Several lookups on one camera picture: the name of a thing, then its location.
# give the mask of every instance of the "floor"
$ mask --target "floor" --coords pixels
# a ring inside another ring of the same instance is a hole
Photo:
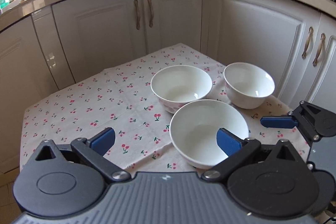
[[[21,211],[13,197],[13,184],[19,170],[15,169],[5,175],[0,175],[0,224],[10,224]]]

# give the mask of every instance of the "cherry print tablecloth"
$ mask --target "cherry print tablecloth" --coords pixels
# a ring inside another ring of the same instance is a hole
[[[169,137],[172,114],[163,109],[150,87],[157,71],[179,64],[205,70],[213,80],[208,99],[230,103],[224,88],[224,65],[183,44],[167,47],[105,69],[29,107],[22,126],[20,168],[44,139],[66,144],[77,137],[91,138],[112,127],[115,145],[104,157],[130,173],[194,170],[173,147]],[[300,155],[307,157],[308,145],[296,128],[278,130],[260,124],[263,115],[289,111],[278,99],[270,96],[256,109],[237,109],[247,122],[250,136],[264,144],[289,139]]]

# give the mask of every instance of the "white bowl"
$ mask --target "white bowl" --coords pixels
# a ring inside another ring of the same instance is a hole
[[[224,69],[226,95],[236,106],[253,109],[274,91],[272,77],[263,69],[248,63],[232,63]]]
[[[170,66],[158,71],[151,88],[165,110],[175,113],[185,104],[205,98],[212,88],[211,77],[193,66]]]
[[[209,169],[227,158],[217,145],[217,131],[226,128],[241,139],[249,135],[243,116],[216,100],[198,100],[172,117],[169,134],[174,147],[194,167]]]

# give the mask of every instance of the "brass handle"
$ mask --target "brass handle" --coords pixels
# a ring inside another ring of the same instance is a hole
[[[308,34],[308,37],[307,37],[307,40],[306,40],[306,44],[304,45],[304,51],[303,51],[303,54],[302,54],[302,59],[306,59],[307,49],[308,49],[309,42],[310,42],[310,39],[311,39],[311,36],[312,36],[313,32],[314,32],[313,27],[309,27],[309,34]]]
[[[152,0],[147,0],[148,1],[148,5],[149,5],[149,10],[151,12],[151,17],[149,19],[149,27],[153,27],[153,19],[154,19],[154,10],[153,10],[153,6],[152,6]]]
[[[314,59],[314,61],[313,61],[313,66],[314,66],[314,67],[317,66],[317,59],[318,59],[319,56],[320,56],[320,53],[321,53],[322,46],[323,46],[323,43],[324,43],[325,38],[326,38],[326,35],[325,35],[324,33],[322,33],[322,35],[321,35],[321,42],[320,42],[319,47],[317,48],[316,56],[315,56],[315,59]]]
[[[136,10],[136,29],[140,30],[140,12],[138,6],[138,0],[134,0],[135,10]]]

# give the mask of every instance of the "silver bolt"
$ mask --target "silver bolt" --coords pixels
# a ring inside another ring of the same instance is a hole
[[[130,178],[130,174],[126,171],[117,171],[112,174],[112,178],[115,180],[127,180]]]
[[[307,164],[308,169],[311,171],[313,170],[314,166],[312,164]]]
[[[208,170],[204,172],[203,174],[207,179],[218,179],[221,176],[221,173],[219,173],[216,170]]]

